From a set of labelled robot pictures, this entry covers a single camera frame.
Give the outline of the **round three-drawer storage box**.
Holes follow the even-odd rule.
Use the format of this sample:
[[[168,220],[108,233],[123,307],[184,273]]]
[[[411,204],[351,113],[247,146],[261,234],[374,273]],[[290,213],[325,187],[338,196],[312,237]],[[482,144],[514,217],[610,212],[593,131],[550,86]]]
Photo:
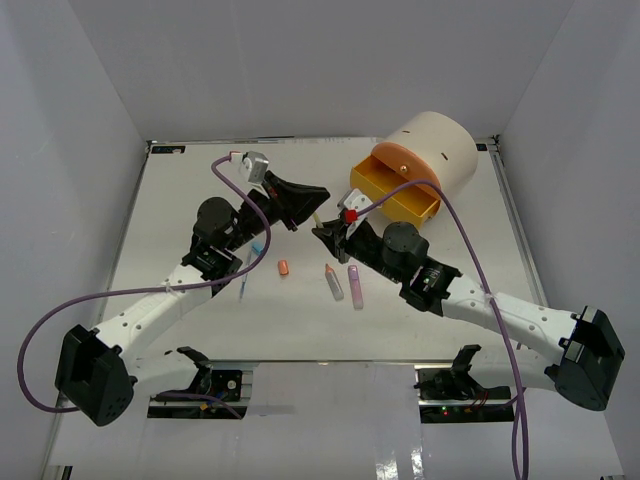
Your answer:
[[[350,186],[376,201],[400,185],[428,180],[449,198],[472,179],[478,151],[453,119],[422,112],[375,145],[350,172]]]

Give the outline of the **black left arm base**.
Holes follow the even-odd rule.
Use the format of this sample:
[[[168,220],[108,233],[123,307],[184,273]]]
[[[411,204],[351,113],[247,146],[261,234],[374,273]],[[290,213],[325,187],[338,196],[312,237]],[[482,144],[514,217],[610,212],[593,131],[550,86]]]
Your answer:
[[[147,410],[151,419],[242,420],[251,396],[249,371],[215,366],[203,353],[180,347],[196,373],[188,387],[173,389],[152,398]]]

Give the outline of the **pink purple highlighter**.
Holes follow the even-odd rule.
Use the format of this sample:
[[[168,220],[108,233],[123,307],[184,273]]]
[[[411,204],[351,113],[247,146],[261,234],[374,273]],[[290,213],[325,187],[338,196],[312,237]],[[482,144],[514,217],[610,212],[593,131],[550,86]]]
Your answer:
[[[363,294],[361,289],[359,271],[356,265],[347,267],[352,305],[355,310],[362,310],[364,307]]]

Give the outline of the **orange highlighter body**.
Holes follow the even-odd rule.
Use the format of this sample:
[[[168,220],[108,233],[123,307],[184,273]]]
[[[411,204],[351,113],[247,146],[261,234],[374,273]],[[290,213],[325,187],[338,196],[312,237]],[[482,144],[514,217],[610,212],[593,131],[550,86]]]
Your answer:
[[[343,300],[344,291],[340,285],[340,282],[335,270],[329,264],[325,265],[324,275],[334,300],[335,301]]]

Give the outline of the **orange highlighter cap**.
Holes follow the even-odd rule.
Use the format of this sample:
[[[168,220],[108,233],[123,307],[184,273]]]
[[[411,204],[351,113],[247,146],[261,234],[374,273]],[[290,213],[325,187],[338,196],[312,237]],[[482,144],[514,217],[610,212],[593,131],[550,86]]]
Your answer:
[[[289,266],[286,260],[279,260],[277,268],[281,276],[287,276],[289,274]]]

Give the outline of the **thin yellow highlighter pen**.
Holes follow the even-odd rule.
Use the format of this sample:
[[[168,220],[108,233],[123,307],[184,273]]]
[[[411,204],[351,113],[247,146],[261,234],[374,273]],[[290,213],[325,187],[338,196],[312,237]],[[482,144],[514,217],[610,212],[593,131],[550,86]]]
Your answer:
[[[313,219],[316,225],[316,228],[323,228],[323,222],[320,219],[320,216],[318,215],[317,212],[313,213]]]

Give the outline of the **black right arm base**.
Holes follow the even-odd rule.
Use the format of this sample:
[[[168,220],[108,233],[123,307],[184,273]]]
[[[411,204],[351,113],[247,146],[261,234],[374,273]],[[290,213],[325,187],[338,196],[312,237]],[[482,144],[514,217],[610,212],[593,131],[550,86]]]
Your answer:
[[[479,345],[464,346],[450,365],[416,368],[414,390],[422,424],[511,423],[515,400],[508,386],[485,388],[473,380]]]

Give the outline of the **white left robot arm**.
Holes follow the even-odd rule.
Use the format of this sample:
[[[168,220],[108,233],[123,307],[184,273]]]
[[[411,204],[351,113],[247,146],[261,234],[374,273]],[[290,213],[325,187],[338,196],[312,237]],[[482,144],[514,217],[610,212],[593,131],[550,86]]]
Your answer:
[[[198,208],[191,244],[163,286],[91,330],[63,338],[55,386],[96,426],[114,422],[129,406],[142,376],[139,356],[186,313],[239,277],[235,251],[277,222],[294,231],[330,197],[324,187],[285,181],[267,172],[239,208],[211,197]]]

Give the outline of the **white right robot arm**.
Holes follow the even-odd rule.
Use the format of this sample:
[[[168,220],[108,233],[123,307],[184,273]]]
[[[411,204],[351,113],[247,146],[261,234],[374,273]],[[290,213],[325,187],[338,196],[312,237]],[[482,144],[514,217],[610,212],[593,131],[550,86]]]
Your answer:
[[[368,222],[351,228],[341,220],[313,234],[340,262],[355,259],[399,284],[411,307],[467,322],[522,344],[508,351],[463,346],[450,367],[422,370],[415,385],[423,400],[474,400],[486,392],[522,386],[557,392],[574,405],[606,409],[625,351],[607,315],[596,308],[554,310],[485,288],[428,254],[429,243],[407,222],[378,235]]]

